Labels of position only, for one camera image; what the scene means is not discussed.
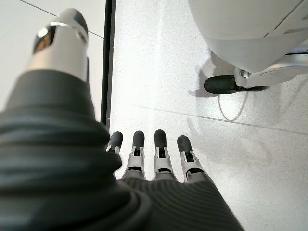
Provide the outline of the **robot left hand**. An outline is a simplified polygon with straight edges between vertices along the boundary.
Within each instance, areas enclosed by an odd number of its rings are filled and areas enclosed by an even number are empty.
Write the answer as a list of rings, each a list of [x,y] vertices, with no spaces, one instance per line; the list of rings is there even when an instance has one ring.
[[[28,67],[0,115],[3,231],[240,231],[242,226],[195,156],[177,139],[184,181],[174,175],[166,134],[154,134],[154,178],[135,132],[122,178],[123,135],[95,119],[89,34],[67,9],[35,37]]]

